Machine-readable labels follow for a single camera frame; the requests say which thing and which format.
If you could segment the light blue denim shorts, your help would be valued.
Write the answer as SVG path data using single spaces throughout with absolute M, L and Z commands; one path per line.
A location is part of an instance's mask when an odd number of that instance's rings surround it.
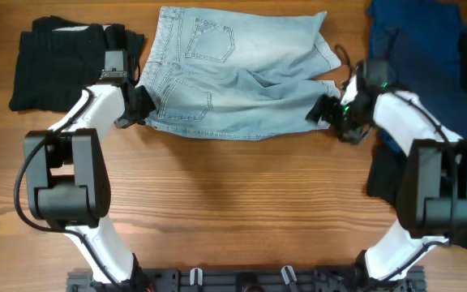
M 341 65 L 320 34 L 325 16 L 162 7 L 139 81 L 156 105 L 145 122 L 219 140 L 328 128 L 306 117 L 322 95 L 339 95 L 323 79 Z

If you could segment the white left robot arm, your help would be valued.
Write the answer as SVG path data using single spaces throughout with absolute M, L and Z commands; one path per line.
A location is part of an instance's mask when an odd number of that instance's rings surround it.
M 19 218 L 35 230 L 67 236 L 90 265 L 96 291 L 145 291 L 148 280 L 109 218 L 111 186 L 101 140 L 155 108 L 123 69 L 103 70 L 59 122 L 24 139 L 14 186 Z

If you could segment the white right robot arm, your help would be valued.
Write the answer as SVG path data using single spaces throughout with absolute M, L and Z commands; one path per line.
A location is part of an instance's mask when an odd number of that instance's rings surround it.
M 359 62 L 345 95 L 322 95 L 306 120 L 330 123 L 338 140 L 351 144 L 371 127 L 385 130 L 407 157 L 394 201 L 397 219 L 358 255 L 349 275 L 353 286 L 400 281 L 435 247 L 467 249 L 467 140 L 397 82 L 386 61 Z

